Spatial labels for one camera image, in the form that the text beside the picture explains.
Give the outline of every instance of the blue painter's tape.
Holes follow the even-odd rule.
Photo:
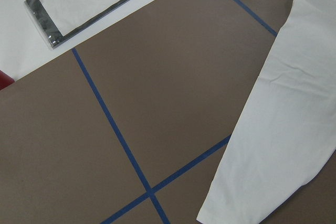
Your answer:
[[[134,170],[136,171],[138,177],[140,178],[140,181],[142,183],[142,185],[144,186],[145,190],[147,191],[150,199],[152,200],[152,203],[154,205],[154,207],[156,208],[156,210],[158,211],[158,214],[161,217],[161,220],[164,224],[170,224],[168,217],[166,216],[165,212],[163,211],[158,199],[156,198],[152,188],[150,187],[148,180],[146,179],[144,173],[142,172],[137,160],[135,159],[133,153],[131,152],[131,149],[129,148],[129,146],[127,145],[123,135],[121,134],[117,124],[115,123],[109,109],[107,108],[103,98],[101,97],[96,85],[94,84],[92,78],[90,77],[90,74],[88,72],[88,70],[86,69],[83,61],[81,60],[77,50],[75,48],[72,48],[72,53],[75,56],[77,63],[79,65],[79,67],[81,68],[85,78],[87,79],[93,93],[95,94],[106,118],[108,119],[111,127],[113,128],[121,146],[123,147],[124,151],[126,152],[127,157],[129,158],[131,164],[133,165]]]
[[[133,209],[134,207],[136,207],[138,204],[140,204],[141,202],[145,201],[146,199],[148,199],[148,193],[145,193],[143,195],[141,195],[140,197],[136,198],[134,201],[132,201],[131,203],[129,203],[128,205],[126,205],[125,207],[121,208],[118,212],[116,212],[114,215],[110,216],[109,218],[107,218],[105,221],[103,221],[101,224],[110,224],[112,222],[114,222],[115,220],[117,220],[119,217],[123,216],[124,214],[126,214],[129,210]]]
[[[207,157],[209,157],[212,154],[214,154],[217,150],[219,150],[220,148],[222,148],[224,145],[226,145],[229,142],[230,137],[231,137],[231,135],[228,136],[228,137],[226,137],[226,138],[224,138],[219,143],[217,143],[216,145],[214,145],[213,147],[211,147],[210,149],[208,149],[206,152],[202,153],[200,156],[198,156],[197,158],[195,158],[194,160],[192,160],[191,162],[189,162],[187,165],[183,166],[181,169],[179,169],[178,171],[176,171],[175,173],[173,173],[172,175],[170,175],[168,178],[166,178],[162,182],[158,183],[155,187],[152,188],[153,193],[156,193],[157,191],[161,190],[162,188],[164,188],[165,186],[167,186],[168,184],[170,184],[172,181],[174,181],[175,179],[177,179],[178,177],[180,177],[184,173],[186,173],[188,170],[190,170],[191,168],[193,168],[195,165],[197,165],[198,163],[202,162]],[[125,206],[122,209],[120,209],[118,212],[116,212],[114,215],[112,215],[111,217],[109,217],[107,220],[105,220],[101,224],[109,224],[109,223],[115,221],[120,216],[122,216],[123,214],[125,214],[126,212],[128,212],[129,210],[131,210],[133,207],[137,206],[138,204],[140,204],[141,202],[143,202],[144,200],[146,200],[148,197],[149,197],[149,195],[147,193],[143,194],[139,198],[137,198],[134,201],[132,201],[131,203],[129,203],[127,206]]]
[[[255,14],[247,5],[245,5],[240,0],[233,0],[236,2],[241,8],[243,8],[249,15],[251,15],[256,21],[258,21],[262,26],[264,26],[273,36],[277,36],[278,33],[274,31],[265,21],[263,21],[257,14]]]
[[[200,163],[201,161],[209,157],[211,154],[213,154],[214,152],[222,148],[224,145],[226,145],[229,142],[230,137],[231,135],[227,136],[226,138],[221,140],[218,144],[214,145],[213,147],[208,149],[206,152],[204,152],[203,154],[201,154],[200,156],[198,156],[197,158],[195,158],[194,160],[192,160],[191,162],[183,166],[181,169],[174,172],[168,178],[158,183],[156,186],[153,187],[153,191],[157,192],[158,190],[162,189],[163,187],[165,187],[166,185],[168,185],[169,183],[171,183],[172,181],[174,181],[175,179],[177,179],[178,177],[186,173],[188,170],[193,168],[195,165],[197,165],[198,163]]]

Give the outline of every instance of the white sleeve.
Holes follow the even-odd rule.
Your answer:
[[[294,0],[198,214],[257,224],[336,147],[336,0]]]

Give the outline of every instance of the cardboard sheet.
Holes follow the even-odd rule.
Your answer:
[[[259,223],[336,147],[336,0],[294,0],[198,220]]]
[[[76,49],[155,186],[232,132],[273,40],[232,0],[157,0]],[[0,115],[0,223],[100,223],[145,192],[71,51],[1,90]],[[199,223],[223,151],[155,193],[171,224]],[[263,224],[336,223],[335,168]],[[132,206],[113,224],[162,223]]]

